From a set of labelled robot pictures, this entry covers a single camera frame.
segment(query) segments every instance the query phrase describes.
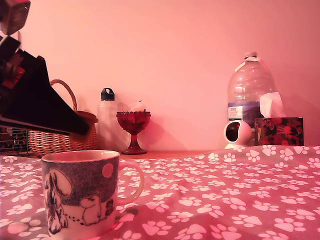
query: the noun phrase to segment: basket handle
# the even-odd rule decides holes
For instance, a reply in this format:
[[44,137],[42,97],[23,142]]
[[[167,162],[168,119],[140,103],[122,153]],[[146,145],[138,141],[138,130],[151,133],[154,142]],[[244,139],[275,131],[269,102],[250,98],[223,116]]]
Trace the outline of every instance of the basket handle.
[[73,103],[73,110],[77,111],[78,106],[77,106],[77,100],[76,100],[76,96],[75,94],[72,92],[71,88],[68,86],[68,84],[66,84],[64,81],[60,80],[60,79],[54,79],[52,81],[50,81],[50,85],[54,85],[54,84],[61,84],[62,86],[65,87],[65,89],[68,91],[68,93],[71,96],[72,99],[72,103]]

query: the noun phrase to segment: mug handle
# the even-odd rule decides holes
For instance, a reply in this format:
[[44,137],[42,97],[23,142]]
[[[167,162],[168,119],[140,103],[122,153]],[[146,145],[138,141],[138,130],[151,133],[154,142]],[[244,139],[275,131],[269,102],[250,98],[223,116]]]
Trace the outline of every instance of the mug handle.
[[142,172],[141,168],[139,167],[139,165],[137,163],[130,162],[130,161],[120,162],[118,171],[121,171],[125,167],[134,168],[134,169],[136,169],[138,171],[138,173],[140,175],[140,183],[139,183],[138,189],[131,196],[128,196],[126,198],[117,197],[117,204],[118,205],[126,205],[126,204],[129,204],[129,203],[132,203],[134,200],[136,200],[140,196],[140,194],[142,193],[142,191],[144,189],[144,186],[145,186],[144,173]]

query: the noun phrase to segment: water bottle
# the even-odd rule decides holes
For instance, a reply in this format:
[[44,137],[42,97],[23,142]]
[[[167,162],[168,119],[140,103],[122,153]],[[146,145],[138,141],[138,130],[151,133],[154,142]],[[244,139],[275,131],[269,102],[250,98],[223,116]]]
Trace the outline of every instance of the water bottle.
[[104,88],[98,106],[97,137],[101,150],[120,152],[125,150],[130,142],[130,134],[118,123],[117,112],[123,112],[123,103],[115,101],[115,93],[111,88]]
[[256,52],[247,52],[228,85],[228,121],[241,120],[255,128],[260,113],[260,96],[275,92],[275,82]]

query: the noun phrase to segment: tissue box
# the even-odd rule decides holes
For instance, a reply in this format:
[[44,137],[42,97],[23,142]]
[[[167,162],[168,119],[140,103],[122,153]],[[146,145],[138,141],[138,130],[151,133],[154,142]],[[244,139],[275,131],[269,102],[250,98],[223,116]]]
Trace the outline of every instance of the tissue box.
[[254,126],[256,146],[304,146],[304,119],[302,117],[257,118]]

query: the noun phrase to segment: pink dot on mug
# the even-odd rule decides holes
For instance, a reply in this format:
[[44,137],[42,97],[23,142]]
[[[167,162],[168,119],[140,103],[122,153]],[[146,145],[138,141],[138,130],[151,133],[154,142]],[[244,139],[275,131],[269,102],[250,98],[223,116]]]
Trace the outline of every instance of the pink dot on mug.
[[105,178],[110,178],[113,171],[114,171],[114,166],[111,163],[108,163],[104,165],[104,167],[102,168],[102,175]]

